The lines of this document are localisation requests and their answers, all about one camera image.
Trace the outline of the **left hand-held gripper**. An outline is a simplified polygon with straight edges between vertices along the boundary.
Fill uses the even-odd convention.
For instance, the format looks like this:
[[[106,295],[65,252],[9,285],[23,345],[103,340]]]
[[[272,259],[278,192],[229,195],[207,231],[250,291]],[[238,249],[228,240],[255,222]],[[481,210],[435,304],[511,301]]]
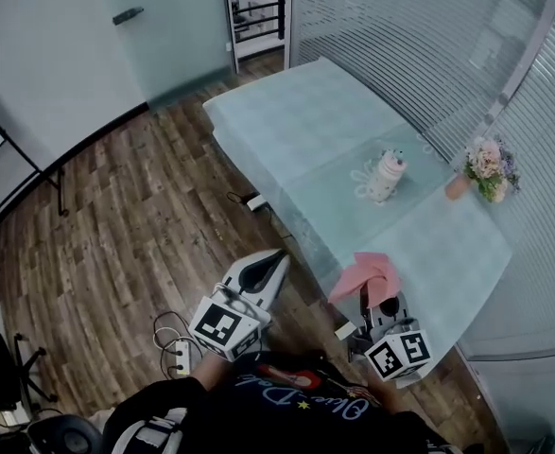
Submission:
[[[223,284],[215,284],[212,294],[201,298],[188,327],[192,337],[228,361],[259,346],[271,321],[267,310],[277,298],[289,266],[290,256],[283,249],[236,260],[225,273]]]

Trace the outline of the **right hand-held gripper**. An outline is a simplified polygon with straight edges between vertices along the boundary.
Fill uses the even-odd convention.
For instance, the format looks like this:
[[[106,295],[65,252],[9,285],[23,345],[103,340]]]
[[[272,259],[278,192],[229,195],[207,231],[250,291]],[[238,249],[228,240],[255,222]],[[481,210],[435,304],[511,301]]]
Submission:
[[[400,321],[379,339],[353,337],[352,354],[362,356],[381,380],[395,380],[414,375],[432,360],[426,333],[415,318],[408,318],[408,303],[403,293],[395,298],[392,318]],[[380,304],[370,306],[367,285],[359,292],[360,315],[364,323],[382,323]]]

